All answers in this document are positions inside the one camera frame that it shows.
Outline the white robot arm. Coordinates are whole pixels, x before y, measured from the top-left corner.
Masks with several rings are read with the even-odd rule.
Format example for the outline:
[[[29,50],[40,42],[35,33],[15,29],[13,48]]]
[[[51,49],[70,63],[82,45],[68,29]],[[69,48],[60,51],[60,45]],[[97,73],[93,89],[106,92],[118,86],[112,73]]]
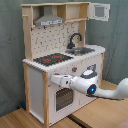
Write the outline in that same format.
[[[104,90],[98,85],[98,74],[86,70],[80,76],[53,75],[51,81],[60,87],[71,88],[88,97],[98,97],[112,100],[128,98],[128,78],[123,79],[115,90]]]

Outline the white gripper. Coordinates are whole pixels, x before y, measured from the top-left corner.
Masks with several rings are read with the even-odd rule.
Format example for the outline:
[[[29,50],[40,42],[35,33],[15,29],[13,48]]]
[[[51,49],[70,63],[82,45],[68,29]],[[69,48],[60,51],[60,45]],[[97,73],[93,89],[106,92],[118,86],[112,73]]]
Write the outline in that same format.
[[[71,75],[52,75],[51,81],[60,87],[69,88],[72,76]]]

